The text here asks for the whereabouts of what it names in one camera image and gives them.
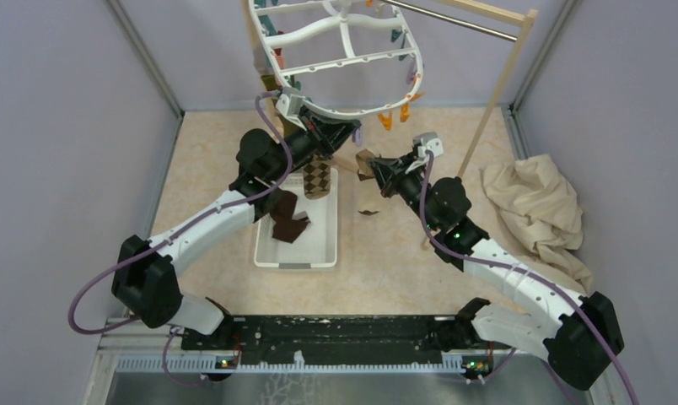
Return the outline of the beige brown sock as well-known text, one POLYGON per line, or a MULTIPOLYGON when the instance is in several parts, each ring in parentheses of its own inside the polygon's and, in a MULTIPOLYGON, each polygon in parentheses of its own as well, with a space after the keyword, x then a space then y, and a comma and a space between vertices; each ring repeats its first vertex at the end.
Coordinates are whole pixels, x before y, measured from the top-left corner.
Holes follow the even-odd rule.
POLYGON ((375 158, 376 155, 369 149, 360 150, 355 155, 355 160, 358 165, 357 177, 357 194, 356 204, 357 210, 360 214, 371 216, 379 213, 382 210, 382 196, 380 189, 375 180, 373 171, 369 168, 369 159, 375 158))

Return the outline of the brown checkered sock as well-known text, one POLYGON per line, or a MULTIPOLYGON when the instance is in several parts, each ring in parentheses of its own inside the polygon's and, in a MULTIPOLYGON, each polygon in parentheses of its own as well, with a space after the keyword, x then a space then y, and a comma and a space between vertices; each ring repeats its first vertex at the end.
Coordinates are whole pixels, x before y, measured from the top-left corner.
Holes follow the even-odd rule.
POLYGON ((331 167, 325 159, 314 158, 303 168, 304 196, 309 200, 325 197, 331 190, 331 167))

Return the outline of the white round clip hanger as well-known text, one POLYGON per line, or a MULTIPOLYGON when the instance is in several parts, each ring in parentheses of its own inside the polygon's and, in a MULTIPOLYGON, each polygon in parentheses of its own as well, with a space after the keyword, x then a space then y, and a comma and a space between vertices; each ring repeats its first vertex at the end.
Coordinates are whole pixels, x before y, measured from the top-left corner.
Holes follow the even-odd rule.
MULTIPOLYGON (((278 1, 281 4, 302 1, 278 1)), ((367 1, 351 1, 357 14, 374 14, 367 1)), ((326 16, 322 8, 297 13, 275 14, 274 28, 281 34, 326 16)), ((352 27, 352 42, 358 54, 395 50, 405 47, 406 39, 399 32, 374 31, 352 27)), ((330 30, 304 43, 279 50, 281 62, 288 68, 342 58, 342 41, 337 31, 330 30)), ((317 104, 342 111, 374 108, 394 102, 408 89, 407 81, 415 68, 411 57, 403 56, 369 64, 357 64, 341 69, 326 69, 318 73, 300 74, 291 78, 291 85, 305 92, 317 104)))

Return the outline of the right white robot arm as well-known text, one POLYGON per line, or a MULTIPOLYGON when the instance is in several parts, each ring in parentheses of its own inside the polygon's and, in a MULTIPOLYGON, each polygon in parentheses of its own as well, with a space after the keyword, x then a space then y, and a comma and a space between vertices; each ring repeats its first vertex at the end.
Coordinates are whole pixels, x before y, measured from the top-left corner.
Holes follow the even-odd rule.
POLYGON ((456 336, 467 348, 503 343, 548 363, 565 383, 587 391, 624 349, 612 302, 557 285, 505 251, 474 224, 471 201, 458 177, 429 182, 431 165, 412 158, 370 158, 383 197, 400 197, 417 214, 435 253, 462 272, 482 279, 520 306, 509 310, 474 299, 460 312, 456 336))

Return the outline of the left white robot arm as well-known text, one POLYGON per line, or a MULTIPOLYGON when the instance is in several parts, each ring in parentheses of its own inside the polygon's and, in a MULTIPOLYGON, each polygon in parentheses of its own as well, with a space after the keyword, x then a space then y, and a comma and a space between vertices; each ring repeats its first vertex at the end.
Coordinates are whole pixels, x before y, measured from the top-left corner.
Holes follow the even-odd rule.
POLYGON ((250 129, 239 141, 237 178, 215 201, 184 223, 144 240, 122 244, 111 293, 145 326, 184 327, 212 348, 234 338, 232 316, 217 302, 181 291, 179 275, 208 249, 268 215, 280 201, 279 185, 320 155, 330 158, 361 127, 301 108, 300 128, 287 137, 250 129))

